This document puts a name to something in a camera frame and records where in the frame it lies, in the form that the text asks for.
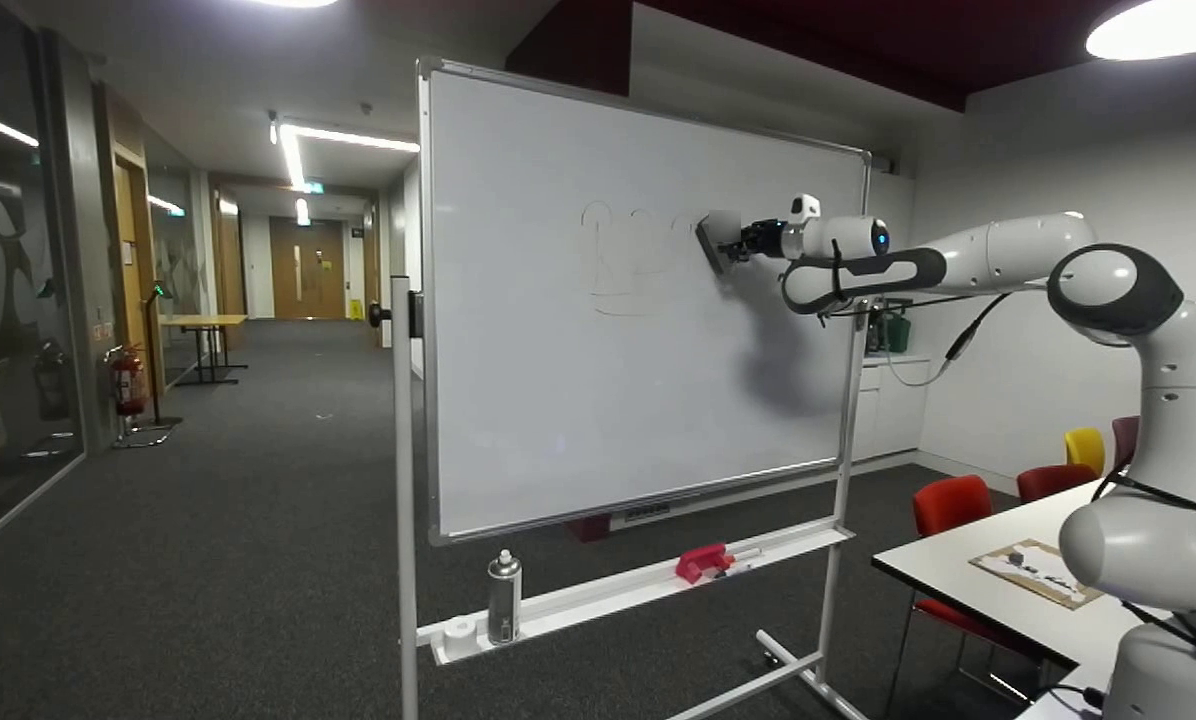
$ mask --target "table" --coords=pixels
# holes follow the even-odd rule
[[[229,327],[245,327],[245,317],[160,317],[160,326],[195,338],[195,385],[237,385],[229,367],[245,363],[229,360]]]
[[[1058,498],[1043,498],[1034,505],[1019,505],[1013,512],[995,512],[986,521],[924,538],[917,544],[887,550],[873,558],[883,572],[917,584],[926,598],[959,605],[970,617],[982,617],[1014,638],[1062,657],[1074,664],[1072,676],[1058,684],[1074,688],[1106,688],[1115,668],[1121,638],[1133,632],[1139,620],[1115,600],[1099,598],[1074,611],[1049,605],[1001,578],[970,569],[977,558],[1014,544],[1038,540],[1058,550],[1062,521],[1088,505],[1094,486],[1078,486]],[[1052,694],[1034,700],[1022,720],[1072,720],[1074,712],[1062,709]]]

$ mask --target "paper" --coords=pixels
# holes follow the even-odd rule
[[[1014,540],[970,562],[979,572],[990,572],[1022,594],[1034,594],[1058,608],[1082,608],[1099,594],[1078,584],[1062,558],[1038,540]]]

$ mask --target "red chair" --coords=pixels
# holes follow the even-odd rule
[[[1139,449],[1139,415],[1115,415],[1113,439],[1115,439],[1115,467],[1133,464],[1133,453]]]
[[[959,523],[990,515],[990,492],[986,492],[986,486],[979,477],[926,479],[911,498],[911,515],[917,515],[917,534],[919,538],[934,538],[934,534],[947,534],[947,528],[959,528]],[[990,625],[982,625],[982,620],[977,620],[977,617],[967,617],[967,611],[959,611],[959,608],[950,608],[945,600],[919,598],[917,605],[906,605],[898,660],[896,660],[896,668],[887,676],[887,700],[883,706],[891,706],[891,694],[898,684],[911,608],[919,608],[924,617],[931,617],[940,625],[959,627],[963,638],[1001,642],[1001,632]]]
[[[1057,492],[1068,492],[1088,479],[1094,479],[1094,477],[1082,464],[1043,464],[1043,467],[1026,467],[1022,477],[1014,477],[1014,489],[1019,489],[1019,501],[1033,505],[1038,498],[1057,498]]]

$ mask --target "whiteboard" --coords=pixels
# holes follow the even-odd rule
[[[790,317],[774,263],[714,281],[690,229],[852,215],[858,154],[458,63],[420,70],[420,116],[438,540],[834,464],[848,319]]]

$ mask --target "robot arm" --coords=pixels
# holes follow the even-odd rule
[[[1068,569],[1121,600],[1177,611],[1127,632],[1106,688],[1106,720],[1196,720],[1196,304],[1139,247],[1088,246],[1074,214],[967,229],[924,247],[865,246],[858,219],[768,224],[756,239],[725,215],[705,215],[694,237],[714,274],[778,257],[790,313],[852,302],[982,296],[1043,281],[1049,304],[1074,334],[1137,349],[1139,453],[1133,477],[1106,477],[1088,509],[1058,534]],[[794,274],[830,277],[820,296],[794,296]]]

